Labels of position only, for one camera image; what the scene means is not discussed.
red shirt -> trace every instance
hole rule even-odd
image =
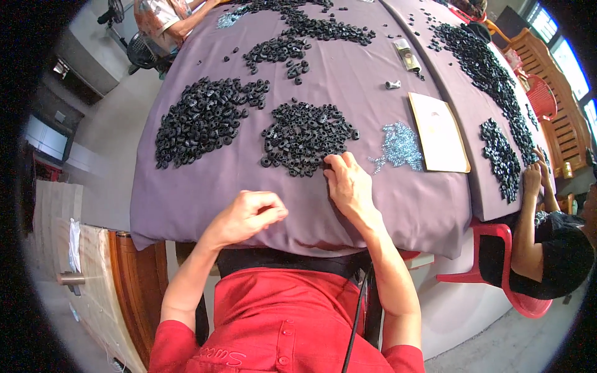
[[[194,333],[181,322],[161,323],[149,372],[339,373],[358,295],[353,283],[331,273],[235,272],[216,285],[215,330],[207,342],[198,347]],[[382,354],[357,335],[348,372],[424,373],[423,354],[406,345]]]

floral shirt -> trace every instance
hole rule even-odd
[[[450,0],[450,4],[476,19],[481,19],[487,9],[487,0]]]
[[[134,14],[139,33],[157,45],[157,48],[150,45],[152,50],[167,56],[176,53],[183,41],[165,31],[174,23],[187,19],[192,12],[187,0],[135,0]]]

hand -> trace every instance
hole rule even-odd
[[[528,165],[524,172],[524,193],[538,196],[541,190],[541,168],[539,164]]]
[[[379,223],[379,211],[373,205],[371,176],[356,163],[350,152],[324,158],[332,169],[324,170],[330,186],[330,197],[336,207],[357,228]]]
[[[545,155],[541,151],[539,145],[537,145],[536,149],[533,149],[533,153],[535,153],[539,157],[539,161],[537,163],[541,167],[541,185],[545,188],[551,188],[552,184],[549,180],[549,167],[547,166],[547,162],[545,161]]]
[[[207,227],[201,241],[206,247],[220,250],[253,237],[287,215],[288,210],[276,193],[241,190]]]

window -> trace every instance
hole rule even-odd
[[[597,110],[595,109],[595,99],[589,101],[587,105],[584,106],[584,112],[587,114],[587,118],[589,120],[589,127],[593,132],[593,138],[596,138],[597,135]]]
[[[572,91],[576,95],[576,99],[580,100],[584,95],[589,93],[589,83],[584,77],[583,71],[580,68],[578,60],[574,56],[570,44],[564,39],[560,45],[552,51],[553,59],[566,76],[566,80],[570,83]]]
[[[66,148],[66,136],[54,131],[33,115],[29,115],[25,139],[40,152],[62,161],[64,148]]]
[[[545,43],[549,43],[558,31],[558,25],[539,4],[535,6],[527,20],[541,35]]]

concrete floor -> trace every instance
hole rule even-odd
[[[125,78],[79,125],[65,170],[70,182],[85,186],[82,223],[129,230],[129,205],[137,144],[161,81],[154,70],[139,70]],[[168,274],[176,270],[174,245],[167,244]],[[411,271],[423,312],[423,353],[428,372],[540,372],[563,339],[577,313],[583,290],[568,306],[556,300],[540,320],[525,319],[510,310],[500,289],[483,284],[437,283],[437,273],[458,273],[472,266],[472,243],[450,261]],[[208,313],[213,311],[217,278],[206,287]],[[86,356],[89,372],[112,369],[103,354],[83,342],[85,331],[74,320],[49,282],[38,289],[50,319],[74,356]]]
[[[541,319],[511,309],[489,328],[463,344],[425,361],[427,373],[543,372],[573,325],[587,283],[573,292],[568,305],[555,299]]]

